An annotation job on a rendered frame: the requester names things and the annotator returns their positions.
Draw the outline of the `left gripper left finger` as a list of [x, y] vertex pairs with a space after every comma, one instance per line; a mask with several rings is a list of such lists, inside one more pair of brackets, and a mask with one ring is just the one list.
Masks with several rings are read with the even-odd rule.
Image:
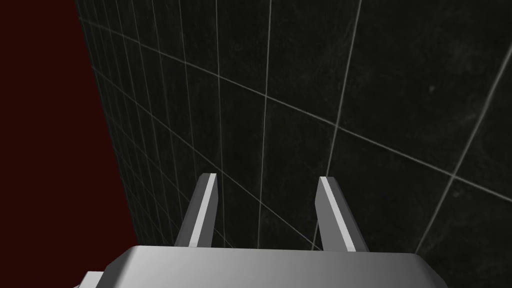
[[175, 247], [210, 248], [218, 206], [218, 177], [202, 173], [195, 186]]

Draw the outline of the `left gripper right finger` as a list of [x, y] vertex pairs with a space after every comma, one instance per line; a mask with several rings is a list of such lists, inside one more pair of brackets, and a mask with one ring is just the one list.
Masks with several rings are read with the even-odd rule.
[[334, 177], [321, 176], [315, 211], [324, 251], [368, 252], [368, 246]]

